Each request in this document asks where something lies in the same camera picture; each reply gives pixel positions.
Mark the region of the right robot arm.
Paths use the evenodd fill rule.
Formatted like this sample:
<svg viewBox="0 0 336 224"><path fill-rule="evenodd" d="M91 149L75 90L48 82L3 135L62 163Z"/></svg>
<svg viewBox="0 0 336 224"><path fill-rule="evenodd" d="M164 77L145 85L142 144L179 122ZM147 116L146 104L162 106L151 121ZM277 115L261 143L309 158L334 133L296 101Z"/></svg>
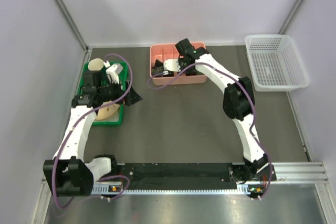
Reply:
<svg viewBox="0 0 336 224"><path fill-rule="evenodd" d="M178 52L177 71L195 70L206 75L223 92L224 113L233 120L243 146L246 178L244 182L263 179L267 184L272 178L272 164L260 144L256 130L255 98L251 80L239 77L215 60L204 47L195 48L186 38L175 45Z"/></svg>

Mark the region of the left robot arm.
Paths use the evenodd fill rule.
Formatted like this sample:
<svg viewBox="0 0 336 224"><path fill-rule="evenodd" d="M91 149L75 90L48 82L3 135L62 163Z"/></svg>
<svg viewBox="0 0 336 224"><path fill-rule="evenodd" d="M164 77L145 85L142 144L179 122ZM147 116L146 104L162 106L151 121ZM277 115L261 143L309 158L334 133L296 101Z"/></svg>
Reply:
<svg viewBox="0 0 336 224"><path fill-rule="evenodd" d="M89 196L100 178L114 180L119 168L114 155L101 154L89 163L83 155L99 110L109 105L132 105L139 100L133 81L114 82L105 70L82 73L79 93L71 101L70 120L63 141L43 172L54 197Z"/></svg>

